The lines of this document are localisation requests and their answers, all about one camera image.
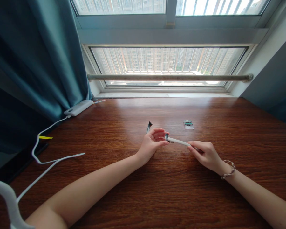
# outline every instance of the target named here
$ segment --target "woman's right hand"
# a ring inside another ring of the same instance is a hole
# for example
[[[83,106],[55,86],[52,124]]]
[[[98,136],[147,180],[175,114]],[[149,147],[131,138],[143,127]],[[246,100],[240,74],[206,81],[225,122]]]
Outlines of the woman's right hand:
[[[231,172],[231,167],[225,163],[219,155],[217,154],[214,146],[210,142],[199,142],[193,141],[188,142],[191,146],[200,149],[203,153],[199,153],[193,147],[188,146],[188,150],[191,151],[196,159],[208,169],[216,172],[218,175],[222,176],[225,173]]]

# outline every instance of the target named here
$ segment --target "forearm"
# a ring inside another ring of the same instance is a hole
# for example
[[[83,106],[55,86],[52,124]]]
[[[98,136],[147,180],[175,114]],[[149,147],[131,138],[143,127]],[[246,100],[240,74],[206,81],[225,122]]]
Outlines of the forearm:
[[[229,173],[231,166],[225,163],[219,175]],[[263,188],[238,170],[226,177],[239,193],[256,209],[258,213],[273,227],[286,228],[286,201]]]
[[[79,220],[99,199],[129,174],[140,168],[142,162],[136,155],[96,170],[63,188],[39,209],[27,222],[35,218],[46,208],[59,215],[68,227]]]

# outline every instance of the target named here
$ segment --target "wood grain surface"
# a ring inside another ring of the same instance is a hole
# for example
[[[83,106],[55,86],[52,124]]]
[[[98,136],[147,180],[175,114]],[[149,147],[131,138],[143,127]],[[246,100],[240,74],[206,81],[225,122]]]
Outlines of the wood grain surface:
[[[191,120],[194,130],[185,130]],[[286,125],[242,98],[108,99],[70,118],[40,156],[60,162],[20,201],[27,218],[76,179],[140,147],[148,122],[182,141],[210,141],[222,159],[286,200]],[[19,195],[49,165],[32,163],[11,186]],[[0,197],[0,229],[9,221]],[[73,228],[270,228],[227,182],[176,143],[114,187]]]

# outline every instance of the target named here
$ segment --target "bracelet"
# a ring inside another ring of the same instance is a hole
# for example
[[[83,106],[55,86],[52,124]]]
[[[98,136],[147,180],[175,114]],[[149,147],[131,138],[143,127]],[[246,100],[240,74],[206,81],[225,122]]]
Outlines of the bracelet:
[[[231,165],[233,167],[232,171],[230,173],[225,173],[224,175],[221,176],[221,179],[224,180],[226,177],[232,175],[235,172],[235,165],[232,161],[224,160],[225,163]]]

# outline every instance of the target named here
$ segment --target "woman's left hand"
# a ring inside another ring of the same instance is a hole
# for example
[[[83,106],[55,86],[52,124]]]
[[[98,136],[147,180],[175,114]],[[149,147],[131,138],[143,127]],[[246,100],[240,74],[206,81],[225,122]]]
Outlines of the woman's left hand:
[[[144,135],[143,142],[136,155],[146,164],[155,151],[162,146],[169,145],[165,140],[165,134],[169,134],[164,129],[154,128]]]

